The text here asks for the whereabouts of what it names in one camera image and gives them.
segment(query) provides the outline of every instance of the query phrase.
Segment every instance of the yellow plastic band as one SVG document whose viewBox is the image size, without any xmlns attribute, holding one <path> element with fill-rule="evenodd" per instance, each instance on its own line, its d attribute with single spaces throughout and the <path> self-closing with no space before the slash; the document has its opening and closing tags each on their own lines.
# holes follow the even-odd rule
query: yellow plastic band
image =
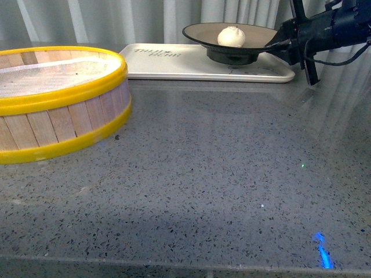
<svg viewBox="0 0 371 278">
<path fill-rule="evenodd" d="M 92 131 L 67 141 L 41 146 L 37 148 L 18 149 L 14 151 L 0 151 L 0 164 L 15 164 L 33 162 L 56 156 L 66 155 L 68 153 L 86 148 L 98 141 L 108 137 L 118 130 L 130 117 L 132 111 L 132 98 L 123 113 L 117 116 L 110 123 Z"/>
<path fill-rule="evenodd" d="M 73 103 L 79 103 L 87 99 L 99 96 L 121 84 L 128 76 L 128 66 L 125 59 L 118 53 L 107 49 L 99 49 L 86 46 L 47 46 L 32 47 L 24 49 L 12 49 L 0 51 L 0 56 L 25 53 L 40 52 L 50 50 L 77 50 L 105 53 L 113 56 L 120 61 L 120 66 L 114 72 L 74 87 L 68 87 L 61 90 L 55 90 L 46 93 L 32 94 L 27 96 L 0 98 L 0 116 L 26 114 L 43 111 L 58 107 L 67 106 Z"/>
</svg>

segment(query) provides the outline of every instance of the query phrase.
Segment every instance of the dough ball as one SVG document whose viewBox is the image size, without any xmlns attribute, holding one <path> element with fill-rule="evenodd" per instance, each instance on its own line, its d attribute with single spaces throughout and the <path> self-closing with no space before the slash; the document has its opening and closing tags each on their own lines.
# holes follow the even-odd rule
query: dough ball
<svg viewBox="0 0 371 278">
<path fill-rule="evenodd" d="M 218 44 L 222 46 L 242 47 L 245 43 L 245 33 L 236 26 L 228 26 L 218 35 Z"/>
</svg>

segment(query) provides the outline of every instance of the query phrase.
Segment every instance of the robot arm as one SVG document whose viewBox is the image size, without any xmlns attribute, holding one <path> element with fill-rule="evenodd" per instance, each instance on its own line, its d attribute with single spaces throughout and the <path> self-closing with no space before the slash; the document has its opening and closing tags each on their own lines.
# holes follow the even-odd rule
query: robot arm
<svg viewBox="0 0 371 278">
<path fill-rule="evenodd" d="M 315 62 L 324 63 L 313 59 L 317 52 L 366 43 L 347 62 L 326 63 L 344 65 L 354 61 L 371 45 L 370 0 L 334 0 L 325 5 L 325 12 L 310 18 L 305 16 L 302 0 L 290 2 L 293 18 L 282 23 L 276 36 L 266 46 L 275 46 L 274 50 L 268 52 L 290 65 L 300 63 L 310 85 L 319 81 Z M 340 8 L 332 9 L 340 2 Z"/>
</svg>

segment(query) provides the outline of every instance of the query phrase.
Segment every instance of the speckled countertop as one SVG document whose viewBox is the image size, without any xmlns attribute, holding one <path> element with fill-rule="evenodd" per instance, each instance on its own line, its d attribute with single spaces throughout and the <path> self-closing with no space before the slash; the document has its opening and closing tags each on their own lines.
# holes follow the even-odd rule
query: speckled countertop
<svg viewBox="0 0 371 278">
<path fill-rule="evenodd" d="M 112 136 L 0 165 L 0 277 L 371 277 L 370 62 L 129 81 Z"/>
</svg>

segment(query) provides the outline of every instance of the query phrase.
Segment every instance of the bamboo steamer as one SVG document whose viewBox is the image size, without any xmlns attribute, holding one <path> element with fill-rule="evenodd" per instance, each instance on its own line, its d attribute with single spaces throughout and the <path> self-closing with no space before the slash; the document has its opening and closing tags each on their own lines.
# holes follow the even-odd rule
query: bamboo steamer
<svg viewBox="0 0 371 278">
<path fill-rule="evenodd" d="M 0 163 L 90 146 L 131 113 L 128 68 L 105 49 L 52 46 L 0 52 Z"/>
</svg>

